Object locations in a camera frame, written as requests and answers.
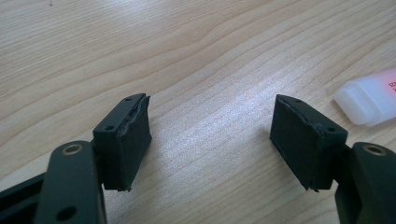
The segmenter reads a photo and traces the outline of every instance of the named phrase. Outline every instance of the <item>wooden table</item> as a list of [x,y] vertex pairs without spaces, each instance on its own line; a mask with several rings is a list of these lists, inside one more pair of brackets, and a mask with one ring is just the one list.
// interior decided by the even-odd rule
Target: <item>wooden table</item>
[[153,141],[109,223],[338,223],[336,184],[305,191],[269,141],[275,97],[396,149],[395,120],[354,125],[333,99],[395,51],[394,0],[3,1],[0,190],[146,92]]

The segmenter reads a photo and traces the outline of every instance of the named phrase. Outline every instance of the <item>label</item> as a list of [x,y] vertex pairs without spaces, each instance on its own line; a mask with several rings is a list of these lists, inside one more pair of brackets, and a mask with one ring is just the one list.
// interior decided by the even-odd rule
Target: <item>label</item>
[[389,86],[396,92],[396,82],[390,82]]

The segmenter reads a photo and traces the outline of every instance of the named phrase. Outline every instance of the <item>white plastic container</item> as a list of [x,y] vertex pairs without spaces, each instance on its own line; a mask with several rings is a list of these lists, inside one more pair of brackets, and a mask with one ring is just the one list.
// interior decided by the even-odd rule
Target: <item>white plastic container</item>
[[335,101],[355,124],[372,127],[396,117],[396,69],[348,81]]

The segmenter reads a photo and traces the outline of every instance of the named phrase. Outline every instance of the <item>black plastic part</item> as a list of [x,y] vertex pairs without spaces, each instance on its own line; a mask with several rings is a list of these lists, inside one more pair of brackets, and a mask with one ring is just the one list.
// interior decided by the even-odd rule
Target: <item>black plastic part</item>
[[0,223],[33,223],[44,174],[0,193]]
[[106,223],[103,192],[89,142],[70,142],[52,152],[35,223]]
[[341,223],[396,223],[396,154],[379,145],[356,143],[338,164],[333,168]]
[[105,189],[131,190],[151,141],[148,107],[149,97],[144,93],[127,97],[93,130]]
[[305,189],[329,189],[332,159],[344,150],[347,131],[305,102],[276,96],[270,138]]

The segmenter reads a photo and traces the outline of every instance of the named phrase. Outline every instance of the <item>black clamp jaw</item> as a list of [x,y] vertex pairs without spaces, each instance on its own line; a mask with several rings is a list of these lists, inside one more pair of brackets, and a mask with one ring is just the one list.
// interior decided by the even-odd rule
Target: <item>black clamp jaw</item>
[[276,97],[270,138],[305,189],[335,193],[341,223],[396,223],[396,154],[346,145],[347,131],[305,102]]
[[56,148],[45,174],[0,193],[0,223],[106,223],[105,189],[130,190],[149,147],[149,97],[123,99],[91,142]]

